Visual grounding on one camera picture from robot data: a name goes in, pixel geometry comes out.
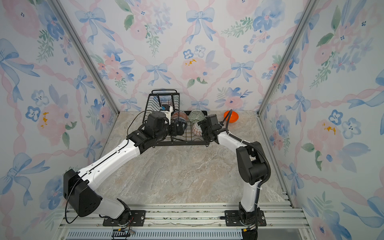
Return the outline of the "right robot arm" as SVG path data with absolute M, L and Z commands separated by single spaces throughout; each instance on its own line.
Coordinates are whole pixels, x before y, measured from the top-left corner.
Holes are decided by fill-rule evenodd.
M 243 196 L 239 203 L 239 218 L 243 225 L 256 225 L 260 208 L 258 202 L 262 185 L 271 177 L 271 166 L 259 142 L 245 141 L 229 130 L 233 111 L 230 110 L 220 122 L 216 115 L 208 115 L 198 122 L 202 137 L 216 142 L 236 154 L 238 171 L 244 181 Z

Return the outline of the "red patterned bowl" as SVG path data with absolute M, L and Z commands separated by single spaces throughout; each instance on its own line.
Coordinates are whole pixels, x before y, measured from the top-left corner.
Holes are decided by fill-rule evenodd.
M 188 115 L 184 112 L 184 111 L 175 111 L 172 116 L 171 116 L 171 119 L 172 120 L 184 120 L 184 121 L 188 121 Z

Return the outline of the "beige lattice bowl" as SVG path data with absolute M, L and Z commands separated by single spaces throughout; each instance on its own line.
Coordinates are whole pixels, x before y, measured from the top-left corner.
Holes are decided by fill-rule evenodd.
M 195 135 L 195 136 L 202 136 L 202 129 L 201 127 L 198 125 L 198 123 L 194 123 L 193 127 L 192 127 L 192 133 Z

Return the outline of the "black wire dish rack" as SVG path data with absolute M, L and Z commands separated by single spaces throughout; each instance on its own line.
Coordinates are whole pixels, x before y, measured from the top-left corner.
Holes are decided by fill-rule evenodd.
M 168 146 L 209 146 L 203 137 L 193 133 L 194 123 L 189 119 L 190 111 L 180 109 L 180 93 L 177 90 L 152 90 L 148 95 L 143 124 L 147 122 L 150 114 L 162 112 L 166 115 L 165 127 L 168 134 L 164 140 L 154 143 L 155 147 Z

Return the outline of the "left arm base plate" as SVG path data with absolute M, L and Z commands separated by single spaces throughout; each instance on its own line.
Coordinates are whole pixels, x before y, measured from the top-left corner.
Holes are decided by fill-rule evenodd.
M 145 210 L 124 211 L 117 219 L 105 217 L 103 227 L 142 227 L 146 219 Z

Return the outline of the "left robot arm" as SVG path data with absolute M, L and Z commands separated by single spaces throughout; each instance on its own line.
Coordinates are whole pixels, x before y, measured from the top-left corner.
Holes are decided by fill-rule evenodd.
M 79 217 L 98 214 L 125 225 L 131 218 L 131 209 L 122 200 L 110 200 L 96 193 L 96 189 L 128 161 L 143 154 L 149 148 L 171 136 L 184 134 L 188 124 L 181 118 L 172 119 L 166 113 L 155 111 L 135 131 L 127 135 L 108 154 L 79 171 L 68 170 L 64 174 L 64 193 L 67 206 Z

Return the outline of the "green patterned bowl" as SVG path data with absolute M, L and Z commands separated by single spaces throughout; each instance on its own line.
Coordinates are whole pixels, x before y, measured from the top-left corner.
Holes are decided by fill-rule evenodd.
M 205 119 L 205 114 L 200 110 L 193 110 L 189 114 L 189 120 L 193 124 L 203 121 L 204 119 Z

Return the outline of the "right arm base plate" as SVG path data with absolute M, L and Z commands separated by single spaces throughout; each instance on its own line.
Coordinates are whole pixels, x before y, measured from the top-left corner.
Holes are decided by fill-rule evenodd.
M 242 212 L 227 210 L 225 215 L 220 217 L 221 220 L 224 220 L 227 227 L 266 227 L 266 217 L 264 212 L 260 209 L 257 209 L 253 212 Z

